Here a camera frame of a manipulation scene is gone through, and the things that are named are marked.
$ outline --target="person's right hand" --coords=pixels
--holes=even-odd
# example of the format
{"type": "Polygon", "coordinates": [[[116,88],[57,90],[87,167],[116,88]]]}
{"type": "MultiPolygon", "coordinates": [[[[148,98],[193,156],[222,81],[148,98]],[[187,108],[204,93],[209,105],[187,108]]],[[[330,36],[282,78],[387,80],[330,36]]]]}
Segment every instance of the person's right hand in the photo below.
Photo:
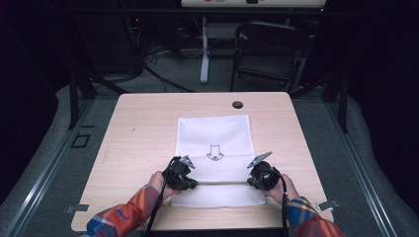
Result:
{"type": "MultiPolygon", "coordinates": [[[[293,185],[293,181],[286,174],[283,174],[283,178],[286,181],[287,185],[288,199],[298,198],[299,194],[296,191],[295,186],[293,185]]],[[[278,181],[277,185],[274,186],[272,189],[268,191],[262,191],[262,193],[265,196],[273,198],[277,203],[283,204],[284,188],[281,179],[278,181]]]]}

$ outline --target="black chair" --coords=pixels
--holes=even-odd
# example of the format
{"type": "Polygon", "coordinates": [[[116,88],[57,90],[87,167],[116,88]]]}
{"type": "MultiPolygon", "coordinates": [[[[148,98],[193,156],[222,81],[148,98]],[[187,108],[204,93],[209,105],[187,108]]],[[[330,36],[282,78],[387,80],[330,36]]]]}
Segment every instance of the black chair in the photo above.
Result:
{"type": "Polygon", "coordinates": [[[309,43],[300,28],[266,22],[248,22],[235,31],[235,54],[230,92],[235,74],[278,81],[291,92],[293,81],[309,43]]]}

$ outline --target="plaid sleeve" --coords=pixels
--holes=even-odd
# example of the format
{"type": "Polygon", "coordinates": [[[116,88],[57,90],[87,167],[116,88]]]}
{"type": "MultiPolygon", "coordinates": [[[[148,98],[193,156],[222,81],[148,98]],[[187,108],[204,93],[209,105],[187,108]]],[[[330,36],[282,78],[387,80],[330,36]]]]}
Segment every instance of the plaid sleeve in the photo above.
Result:
{"type": "Polygon", "coordinates": [[[126,204],[119,204],[96,214],[87,223],[83,237],[125,236],[143,225],[157,202],[159,192],[144,186],[126,204]]]}
{"type": "Polygon", "coordinates": [[[333,222],[323,219],[305,197],[297,197],[288,202],[287,219],[298,237],[345,236],[333,222]]]}

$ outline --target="gray floor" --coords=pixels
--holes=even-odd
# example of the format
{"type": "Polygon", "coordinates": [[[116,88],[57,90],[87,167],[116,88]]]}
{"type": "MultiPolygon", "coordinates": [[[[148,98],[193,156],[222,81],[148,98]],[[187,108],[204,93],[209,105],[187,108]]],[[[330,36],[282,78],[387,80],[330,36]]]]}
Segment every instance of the gray floor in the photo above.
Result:
{"type": "MultiPolygon", "coordinates": [[[[197,51],[185,51],[189,55],[197,51]]],[[[209,82],[200,83],[201,57],[161,53],[147,64],[160,76],[197,92],[226,92],[232,60],[231,50],[210,51],[209,82]]],[[[254,83],[243,78],[238,91],[281,90],[275,83],[254,83]]],[[[119,83],[134,93],[179,92],[148,72],[119,83]]],[[[68,88],[57,93],[59,109],[42,145],[14,190],[0,207],[0,236],[79,236],[70,228],[72,214],[64,210],[78,203],[90,169],[117,101],[117,95],[96,85],[94,101],[81,99],[82,116],[72,130],[69,125],[68,88]],[[86,148],[71,148],[75,136],[90,134],[86,148]]],[[[337,198],[337,225],[347,236],[419,236],[419,220],[397,196],[377,166],[370,137],[358,105],[350,100],[349,134],[336,124],[334,104],[323,104],[318,93],[293,100],[304,136],[328,199],[337,198]]],[[[160,233],[165,236],[275,236],[277,232],[160,233]]]]}

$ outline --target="table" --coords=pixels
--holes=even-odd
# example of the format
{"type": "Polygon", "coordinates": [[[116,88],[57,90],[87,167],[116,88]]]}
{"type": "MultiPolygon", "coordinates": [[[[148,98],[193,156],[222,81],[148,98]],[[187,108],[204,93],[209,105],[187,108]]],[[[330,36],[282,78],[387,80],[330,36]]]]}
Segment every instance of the table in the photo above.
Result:
{"type": "MultiPolygon", "coordinates": [[[[85,231],[93,215],[126,203],[155,171],[165,169],[175,153],[178,118],[233,115],[249,115],[256,154],[273,151],[266,161],[290,175],[302,196],[312,203],[326,201],[287,93],[124,94],[80,199],[89,208],[75,213],[72,229],[85,231]],[[232,107],[235,101],[243,108],[232,107]]],[[[153,230],[282,227],[281,206],[270,197],[264,205],[235,208],[173,207],[169,201],[159,210],[153,230]]],[[[318,211],[333,221],[330,210],[318,211]]]]}
{"type": "MultiPolygon", "coordinates": [[[[323,8],[326,0],[259,0],[258,4],[247,4],[246,0],[182,0],[186,8],[323,8]]],[[[201,83],[209,81],[210,58],[208,52],[208,22],[203,17],[203,64],[201,83]]]]}

